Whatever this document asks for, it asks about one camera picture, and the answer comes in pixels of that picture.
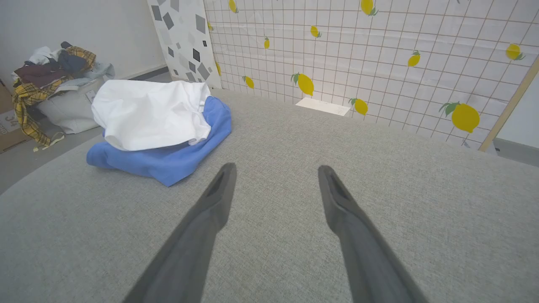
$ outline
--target dark clothing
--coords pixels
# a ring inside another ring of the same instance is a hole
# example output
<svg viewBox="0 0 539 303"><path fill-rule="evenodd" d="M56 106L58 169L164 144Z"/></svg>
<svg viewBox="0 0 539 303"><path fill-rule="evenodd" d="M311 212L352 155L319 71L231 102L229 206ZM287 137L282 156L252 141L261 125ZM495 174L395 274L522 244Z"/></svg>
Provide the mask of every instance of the dark clothing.
<svg viewBox="0 0 539 303"><path fill-rule="evenodd" d="M59 70L58 64L55 63L27 65L19 68L15 73L20 77L22 83L32 83L37 87L44 87L68 75L68 72Z"/></svg>
<svg viewBox="0 0 539 303"><path fill-rule="evenodd" d="M58 56L58 63L67 73L76 74L84 68L86 60L82 57L62 51Z"/></svg>
<svg viewBox="0 0 539 303"><path fill-rule="evenodd" d="M60 46L61 46L63 49L66 49L66 48L71 47L71 46L73 46L73 45L71 45L70 43L64 41L64 42L62 42L62 43L60 44Z"/></svg>

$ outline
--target cardboard box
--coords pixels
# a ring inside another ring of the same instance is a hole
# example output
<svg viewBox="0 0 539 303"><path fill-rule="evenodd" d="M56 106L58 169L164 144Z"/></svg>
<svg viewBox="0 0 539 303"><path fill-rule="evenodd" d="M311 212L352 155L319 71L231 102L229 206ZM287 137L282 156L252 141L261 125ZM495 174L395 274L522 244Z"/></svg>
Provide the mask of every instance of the cardboard box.
<svg viewBox="0 0 539 303"><path fill-rule="evenodd" d="M0 154L32 138L25 135L21 129L11 94L8 89L0 82Z"/></svg>

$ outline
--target gray upholstered table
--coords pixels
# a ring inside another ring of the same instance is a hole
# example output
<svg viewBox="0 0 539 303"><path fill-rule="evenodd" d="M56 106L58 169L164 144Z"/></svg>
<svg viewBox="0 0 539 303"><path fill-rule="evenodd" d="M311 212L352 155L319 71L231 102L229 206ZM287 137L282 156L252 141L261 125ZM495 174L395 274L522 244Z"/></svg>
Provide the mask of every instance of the gray upholstered table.
<svg viewBox="0 0 539 303"><path fill-rule="evenodd" d="M232 134L166 188L90 167L96 137L0 196L1 302L119 302L226 162L206 302L349 302L316 170L332 166L431 302L539 301L539 168L229 91Z"/></svg>

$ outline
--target folded clothing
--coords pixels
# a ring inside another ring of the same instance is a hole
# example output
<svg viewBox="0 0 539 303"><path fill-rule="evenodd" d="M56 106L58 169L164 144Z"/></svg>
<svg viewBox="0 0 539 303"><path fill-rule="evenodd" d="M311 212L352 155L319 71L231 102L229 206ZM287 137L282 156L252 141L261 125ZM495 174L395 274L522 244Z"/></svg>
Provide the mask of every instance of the folded clothing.
<svg viewBox="0 0 539 303"><path fill-rule="evenodd" d="M83 68L84 71L93 68L95 63L94 53L76 46L68 47L66 51L69 54L77 55L86 60L86 65ZM32 137L39 144L48 146L51 143L51 139L39 129L39 125L28 114L28 110L26 107L46 100L48 97L54 94L54 92L56 91L58 86L62 84L62 82L68 81L70 79L72 79L72 77L70 75L67 75L61 79L56 80L51 85L47 85L43 88L40 88L33 83L14 85L15 90L13 94L13 106L15 108L15 113L17 114L17 121L19 122L23 133Z"/></svg>
<svg viewBox="0 0 539 303"><path fill-rule="evenodd" d="M211 126L208 138L196 145L175 146L140 151L122 151L108 142L94 145L86 155L92 166L120 169L131 174L153 177L171 186L192 174L198 164L232 131L229 107L221 100L209 96L204 106L204 119Z"/></svg>
<svg viewBox="0 0 539 303"><path fill-rule="evenodd" d="M105 140L119 150L195 145L211 129L202 114L209 95L206 83L109 80L95 96L92 112Z"/></svg>
<svg viewBox="0 0 539 303"><path fill-rule="evenodd" d="M51 61L53 62L43 65L23 66L15 73L20 77L22 83L32 83L37 87L44 87L68 75L66 71L58 70L59 65L54 59L51 58Z"/></svg>
<svg viewBox="0 0 539 303"><path fill-rule="evenodd" d="M104 75L109 79L114 79L116 76L114 66L110 63L96 61L91 70L82 73L82 78L71 79L60 84L54 93L56 94L63 91L78 91L79 87L85 86L97 78L102 78Z"/></svg>

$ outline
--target lemon pattern wallpaper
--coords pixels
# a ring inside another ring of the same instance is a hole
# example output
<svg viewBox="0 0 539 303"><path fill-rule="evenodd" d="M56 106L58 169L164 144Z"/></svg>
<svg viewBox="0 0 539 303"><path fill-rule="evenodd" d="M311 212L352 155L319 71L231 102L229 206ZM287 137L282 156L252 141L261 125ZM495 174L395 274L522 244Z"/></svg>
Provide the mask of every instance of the lemon pattern wallpaper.
<svg viewBox="0 0 539 303"><path fill-rule="evenodd" d="M472 149L539 53L539 0L204 4L223 88Z"/></svg>

